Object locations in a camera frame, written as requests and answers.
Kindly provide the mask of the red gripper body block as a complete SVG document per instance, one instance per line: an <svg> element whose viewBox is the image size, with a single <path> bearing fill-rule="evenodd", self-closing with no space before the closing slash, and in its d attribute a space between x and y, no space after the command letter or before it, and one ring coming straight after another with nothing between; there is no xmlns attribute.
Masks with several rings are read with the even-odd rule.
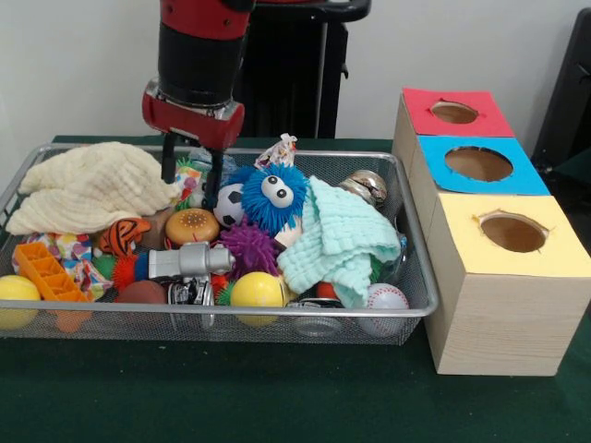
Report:
<svg viewBox="0 0 591 443"><path fill-rule="evenodd" d="M196 140L208 149L228 149L242 129L245 107L230 101L221 108L189 107L166 98L158 78L151 79L143 93L142 116L148 126L165 134Z"/></svg>

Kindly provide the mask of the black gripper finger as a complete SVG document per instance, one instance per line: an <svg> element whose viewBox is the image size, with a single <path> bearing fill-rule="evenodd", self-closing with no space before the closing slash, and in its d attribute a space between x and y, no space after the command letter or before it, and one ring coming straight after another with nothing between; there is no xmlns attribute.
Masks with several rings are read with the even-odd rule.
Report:
<svg viewBox="0 0 591 443"><path fill-rule="evenodd" d="M208 172L204 208L214 208L217 204L217 196L221 187L223 172L223 152L219 150L207 149L211 155L211 170Z"/></svg>
<svg viewBox="0 0 591 443"><path fill-rule="evenodd" d="M175 143L177 135L169 132L164 135L163 139L163 152L162 152L162 173L161 178L164 181L175 180Z"/></svg>

